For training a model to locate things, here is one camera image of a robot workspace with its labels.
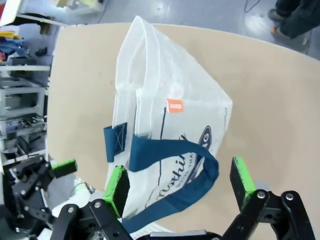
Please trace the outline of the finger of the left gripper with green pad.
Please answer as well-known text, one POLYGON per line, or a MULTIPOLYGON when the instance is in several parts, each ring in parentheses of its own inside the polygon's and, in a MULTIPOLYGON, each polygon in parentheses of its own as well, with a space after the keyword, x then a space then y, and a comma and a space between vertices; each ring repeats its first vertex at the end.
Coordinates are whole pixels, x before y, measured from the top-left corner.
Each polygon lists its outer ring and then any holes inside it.
POLYGON ((64 177, 77 171, 76 160, 65 160, 51 164, 43 155, 33 156, 13 167, 14 175, 23 182, 48 186, 56 178, 64 177))

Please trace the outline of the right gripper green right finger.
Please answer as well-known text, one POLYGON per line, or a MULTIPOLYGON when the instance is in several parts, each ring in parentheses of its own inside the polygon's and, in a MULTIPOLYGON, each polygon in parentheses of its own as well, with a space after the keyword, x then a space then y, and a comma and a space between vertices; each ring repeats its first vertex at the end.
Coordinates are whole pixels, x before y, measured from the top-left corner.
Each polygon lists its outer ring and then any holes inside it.
POLYGON ((258 189, 241 157, 233 157, 229 179, 239 208, 223 240, 248 240, 258 224, 270 224, 278 240, 313 240, 315 234, 298 192, 258 189))

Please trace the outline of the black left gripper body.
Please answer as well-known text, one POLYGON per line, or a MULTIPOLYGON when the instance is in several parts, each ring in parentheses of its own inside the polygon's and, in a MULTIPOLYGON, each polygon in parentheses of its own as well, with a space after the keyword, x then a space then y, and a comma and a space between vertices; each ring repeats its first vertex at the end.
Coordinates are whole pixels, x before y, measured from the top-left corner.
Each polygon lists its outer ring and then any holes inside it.
POLYGON ((26 180, 14 181, 8 173, 2 175, 3 203, 0 204, 0 217, 19 223, 33 219, 51 225, 55 217, 45 204, 45 198, 38 185, 40 176, 33 173, 26 180))

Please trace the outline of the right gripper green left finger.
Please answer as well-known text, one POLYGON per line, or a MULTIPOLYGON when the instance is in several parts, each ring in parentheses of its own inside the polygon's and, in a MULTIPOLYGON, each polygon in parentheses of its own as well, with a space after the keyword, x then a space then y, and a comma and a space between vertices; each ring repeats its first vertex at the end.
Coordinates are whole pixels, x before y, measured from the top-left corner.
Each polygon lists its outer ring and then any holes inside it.
POLYGON ((106 240, 131 240, 119 219, 124 212, 130 182, 127 170, 117 165, 101 198, 85 206, 66 204, 56 218, 52 240, 88 240, 101 233, 106 240))

